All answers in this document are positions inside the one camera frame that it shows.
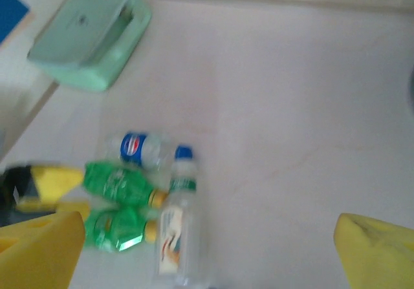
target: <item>white label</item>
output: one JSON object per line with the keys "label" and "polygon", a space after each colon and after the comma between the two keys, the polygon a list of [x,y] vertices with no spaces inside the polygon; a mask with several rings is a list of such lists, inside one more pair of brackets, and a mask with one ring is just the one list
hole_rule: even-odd
{"label": "white label", "polygon": [[180,265],[182,209],[166,208],[160,218],[160,274],[177,273]]}

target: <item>table surface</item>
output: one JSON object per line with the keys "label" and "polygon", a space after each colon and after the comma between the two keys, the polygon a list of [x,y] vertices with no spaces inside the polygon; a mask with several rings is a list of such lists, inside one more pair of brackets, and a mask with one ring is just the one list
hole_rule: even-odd
{"label": "table surface", "polygon": [[[1,168],[82,167],[113,131],[163,130],[199,160],[219,284],[348,288],[340,213],[414,228],[414,16],[148,1],[153,20],[110,91],[59,87]],[[83,251],[71,288],[147,288],[153,252]]]}

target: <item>water bottle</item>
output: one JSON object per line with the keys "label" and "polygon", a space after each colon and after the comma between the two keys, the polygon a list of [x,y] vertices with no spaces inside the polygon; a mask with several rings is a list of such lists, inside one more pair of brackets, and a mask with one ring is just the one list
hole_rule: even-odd
{"label": "water bottle", "polygon": [[167,197],[140,170],[107,161],[86,163],[82,186],[93,195],[122,205],[159,208]]}
{"label": "water bottle", "polygon": [[158,220],[155,280],[187,287],[199,281],[201,259],[197,166],[190,147],[177,148],[171,170],[169,195]]}
{"label": "water bottle", "polygon": [[157,223],[132,207],[92,210],[85,221],[85,245],[106,252],[122,252],[141,242],[155,242]]}
{"label": "water bottle", "polygon": [[165,134],[128,132],[106,141],[106,158],[121,159],[151,171],[170,168],[177,146]]}

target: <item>blue object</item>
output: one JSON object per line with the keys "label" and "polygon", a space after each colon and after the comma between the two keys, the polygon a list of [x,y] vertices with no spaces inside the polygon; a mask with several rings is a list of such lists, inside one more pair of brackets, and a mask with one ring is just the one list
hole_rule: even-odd
{"label": "blue object", "polygon": [[188,145],[179,145],[177,150],[175,150],[175,159],[179,158],[193,158],[193,150]]}
{"label": "blue object", "polygon": [[0,44],[28,12],[19,0],[0,0]]}
{"label": "blue object", "polygon": [[147,134],[144,133],[127,133],[122,140],[120,153],[122,160],[126,162],[134,162],[139,166],[142,166],[142,145],[147,138]]}

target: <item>blue bottle cap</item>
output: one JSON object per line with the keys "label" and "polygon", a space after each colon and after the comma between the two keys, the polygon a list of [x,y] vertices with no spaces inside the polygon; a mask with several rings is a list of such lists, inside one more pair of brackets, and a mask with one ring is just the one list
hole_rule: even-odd
{"label": "blue bottle cap", "polygon": [[179,145],[175,150],[175,159],[179,158],[193,158],[193,150],[189,145]]}

